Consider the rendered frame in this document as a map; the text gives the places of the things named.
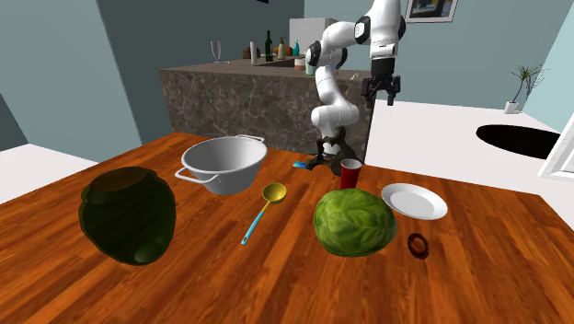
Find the dark green round jar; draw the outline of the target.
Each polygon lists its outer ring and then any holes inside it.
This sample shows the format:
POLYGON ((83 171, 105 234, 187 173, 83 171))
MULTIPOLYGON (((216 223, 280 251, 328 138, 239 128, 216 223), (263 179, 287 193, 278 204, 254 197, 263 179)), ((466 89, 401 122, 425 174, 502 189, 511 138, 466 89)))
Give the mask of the dark green round jar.
POLYGON ((82 191, 79 222, 86 237, 122 263, 146 265, 166 252, 177 220, 175 195, 149 168, 116 168, 82 191))

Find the white plate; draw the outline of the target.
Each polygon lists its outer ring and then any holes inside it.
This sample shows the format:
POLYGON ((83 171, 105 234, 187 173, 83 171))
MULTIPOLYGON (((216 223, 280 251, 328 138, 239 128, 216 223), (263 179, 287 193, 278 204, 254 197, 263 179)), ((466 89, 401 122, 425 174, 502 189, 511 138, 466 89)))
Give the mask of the white plate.
POLYGON ((411 218, 437 220, 448 212, 446 202, 438 194, 414 184, 389 184, 381 195, 393 210, 411 218))

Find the marble kitchen counter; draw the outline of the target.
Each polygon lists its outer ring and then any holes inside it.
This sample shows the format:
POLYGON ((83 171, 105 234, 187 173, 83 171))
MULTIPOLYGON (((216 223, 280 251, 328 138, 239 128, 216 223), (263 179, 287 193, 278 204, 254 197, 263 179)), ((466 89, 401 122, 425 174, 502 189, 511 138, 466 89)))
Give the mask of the marble kitchen counter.
POLYGON ((294 59, 248 59, 159 71, 175 132, 208 137, 248 134, 267 146, 311 154, 321 132, 311 113, 322 105, 316 78, 294 68, 294 59))

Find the potted plant in white pot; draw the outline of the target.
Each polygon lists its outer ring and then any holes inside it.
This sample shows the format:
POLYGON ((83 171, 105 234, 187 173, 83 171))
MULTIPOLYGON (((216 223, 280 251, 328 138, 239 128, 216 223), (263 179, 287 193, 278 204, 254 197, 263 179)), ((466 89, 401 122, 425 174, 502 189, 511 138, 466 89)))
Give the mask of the potted plant in white pot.
POLYGON ((525 89, 526 97, 529 98, 532 91, 545 79, 544 72, 546 72, 546 69, 544 69, 541 64, 534 67, 518 65, 516 71, 511 71, 512 75, 519 78, 520 85, 513 99, 507 101, 505 104, 504 112, 506 114, 514 114, 517 112, 517 107, 519 106, 517 98, 521 94, 521 91, 525 89))

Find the green cabbage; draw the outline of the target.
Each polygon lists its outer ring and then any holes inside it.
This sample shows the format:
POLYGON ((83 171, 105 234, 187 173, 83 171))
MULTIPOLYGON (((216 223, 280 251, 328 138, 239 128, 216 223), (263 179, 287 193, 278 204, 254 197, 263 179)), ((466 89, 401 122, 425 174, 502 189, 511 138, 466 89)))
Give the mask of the green cabbage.
POLYGON ((319 243, 341 257, 362 257, 385 248, 396 236, 397 221, 382 198, 361 189, 326 193, 314 211, 319 243))

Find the red cup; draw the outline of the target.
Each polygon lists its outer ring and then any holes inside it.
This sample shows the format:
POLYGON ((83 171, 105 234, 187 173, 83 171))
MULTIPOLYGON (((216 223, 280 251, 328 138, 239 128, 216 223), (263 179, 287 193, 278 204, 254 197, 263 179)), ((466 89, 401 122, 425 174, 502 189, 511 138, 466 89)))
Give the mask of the red cup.
POLYGON ((357 185, 362 168, 362 162, 357 159, 346 158, 340 161, 340 188, 351 189, 357 185))

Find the white door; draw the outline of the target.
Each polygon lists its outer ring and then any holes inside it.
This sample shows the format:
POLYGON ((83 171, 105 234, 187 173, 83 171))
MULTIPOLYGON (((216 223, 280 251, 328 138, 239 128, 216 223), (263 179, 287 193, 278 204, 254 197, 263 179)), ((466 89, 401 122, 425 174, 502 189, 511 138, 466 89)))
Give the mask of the white door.
POLYGON ((574 113, 537 175, 541 178, 574 181, 574 113))

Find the framed wall picture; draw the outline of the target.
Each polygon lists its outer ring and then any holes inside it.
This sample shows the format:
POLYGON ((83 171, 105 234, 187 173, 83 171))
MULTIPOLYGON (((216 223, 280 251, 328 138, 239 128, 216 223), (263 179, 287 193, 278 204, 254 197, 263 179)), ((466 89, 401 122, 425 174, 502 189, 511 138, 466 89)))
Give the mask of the framed wall picture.
POLYGON ((408 0, 407 23, 452 22, 458 0, 408 0))

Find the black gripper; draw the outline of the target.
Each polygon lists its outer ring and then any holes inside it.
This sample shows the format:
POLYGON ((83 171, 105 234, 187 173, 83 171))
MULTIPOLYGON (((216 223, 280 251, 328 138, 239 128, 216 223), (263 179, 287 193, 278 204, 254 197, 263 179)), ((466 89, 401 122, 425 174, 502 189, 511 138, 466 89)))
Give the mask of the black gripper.
POLYGON ((376 89, 385 89, 387 92, 387 105, 394 105, 396 94, 401 91, 401 77, 399 75, 393 76, 395 63, 395 58, 372 60, 372 78, 364 78, 362 80, 362 96, 368 109, 374 108, 376 89))

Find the dark robot stand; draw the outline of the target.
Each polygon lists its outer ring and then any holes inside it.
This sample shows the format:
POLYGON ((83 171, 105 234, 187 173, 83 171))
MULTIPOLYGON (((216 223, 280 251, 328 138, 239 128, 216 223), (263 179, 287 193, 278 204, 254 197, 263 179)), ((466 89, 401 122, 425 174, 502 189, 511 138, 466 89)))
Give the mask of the dark robot stand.
POLYGON ((332 173, 336 176, 341 174, 341 161, 343 159, 356 159, 358 160, 357 155, 353 151, 353 149, 348 146, 345 142, 346 137, 346 129, 344 126, 338 126, 336 128, 336 135, 333 137, 326 136, 324 138, 319 138, 316 140, 317 145, 317 154, 310 159, 305 161, 305 168, 312 170, 314 167, 319 165, 325 165, 330 168, 332 173), (330 159, 324 158, 324 144, 329 144, 331 146, 337 145, 339 147, 339 151, 330 159))

